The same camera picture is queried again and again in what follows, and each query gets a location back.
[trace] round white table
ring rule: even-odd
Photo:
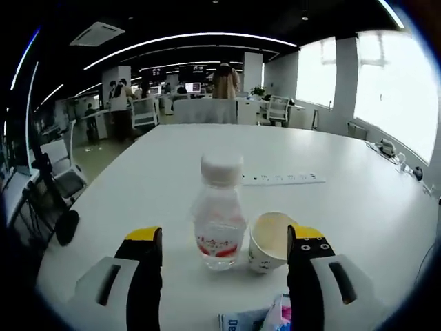
[[[217,315],[267,307],[287,291],[287,268],[247,269],[245,234],[233,270],[210,272],[194,243],[189,209],[201,188],[200,157],[213,146],[243,153],[244,174],[315,172],[326,183],[242,188],[245,215],[281,211],[319,229],[373,281],[376,296],[396,307],[409,293],[435,239],[438,206],[422,185],[366,147],[333,134],[261,126],[159,126],[110,164],[73,205],[75,237],[47,249],[38,289],[54,307],[129,232],[163,228],[162,330],[218,330]]]

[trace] white bottle cap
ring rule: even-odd
[[[208,185],[236,186],[242,179],[243,157],[229,151],[206,152],[201,157],[201,174]]]

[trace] paper cup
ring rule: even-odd
[[[262,214],[250,226],[249,267],[261,274],[286,264],[288,225],[293,219],[281,212]]]

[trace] power strip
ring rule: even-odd
[[[243,186],[264,186],[264,185],[298,185],[298,184],[316,184],[326,183],[326,180],[313,172],[309,174],[279,174],[279,175],[248,175],[242,176]]]

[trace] ceiling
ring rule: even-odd
[[[309,20],[302,20],[307,8]],[[254,34],[295,43],[298,46],[325,37],[350,37],[355,32],[395,29],[395,23],[377,0],[212,0],[192,1],[49,1],[35,4],[23,20],[25,31],[14,36],[9,56],[11,65],[3,75],[10,86],[17,63],[33,32],[40,25],[17,78],[17,86],[8,102],[27,96],[36,61],[39,67],[32,89],[32,107],[36,108],[60,84],[64,86],[51,101],[71,97],[101,81],[101,73],[116,65],[140,68],[188,61],[242,61],[245,48],[257,48],[264,61],[296,49],[272,41],[243,37],[206,36],[159,41],[122,52],[89,70],[84,67],[117,50],[137,43],[193,32],[236,32]],[[125,33],[99,47],[69,46],[70,42],[96,21],[121,28]]]

